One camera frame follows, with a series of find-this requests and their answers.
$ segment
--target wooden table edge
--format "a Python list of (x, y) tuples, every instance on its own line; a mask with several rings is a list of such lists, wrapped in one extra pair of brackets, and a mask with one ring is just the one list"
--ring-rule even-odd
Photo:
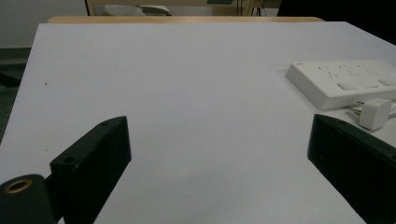
[(299, 22), (324, 21), (317, 17), (230, 17), (230, 16), (56, 16), (48, 23), (172, 23), (172, 22)]

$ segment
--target table surface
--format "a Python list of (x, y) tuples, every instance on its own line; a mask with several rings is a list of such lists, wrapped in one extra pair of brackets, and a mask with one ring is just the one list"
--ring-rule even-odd
[[(99, 223), (364, 223), (307, 159), (319, 111), (292, 62), (382, 59), (346, 22), (40, 24), (0, 146), (0, 182), (125, 115), (132, 161)], [(396, 146), (396, 122), (375, 136)]]

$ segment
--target brass screw hole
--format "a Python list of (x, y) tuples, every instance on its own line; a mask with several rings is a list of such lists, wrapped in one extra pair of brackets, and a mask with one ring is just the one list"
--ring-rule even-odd
[(7, 194), (18, 193), (18, 192), (21, 192), (21, 191), (29, 188), (32, 184), (33, 184), (33, 181), (31, 179), (17, 180), (14, 183), (11, 183), (8, 186), (6, 186), (5, 192)]

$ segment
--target white power strip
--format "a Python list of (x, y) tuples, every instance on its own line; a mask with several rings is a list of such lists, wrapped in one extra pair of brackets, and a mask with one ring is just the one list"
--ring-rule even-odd
[(286, 77), (318, 109), (396, 100), (396, 68), (382, 60), (292, 63)]

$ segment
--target wall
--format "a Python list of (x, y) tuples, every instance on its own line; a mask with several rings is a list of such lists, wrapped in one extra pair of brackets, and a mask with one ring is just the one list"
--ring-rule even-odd
[(32, 47), (39, 23), (87, 15), (84, 0), (0, 0), (0, 49)]

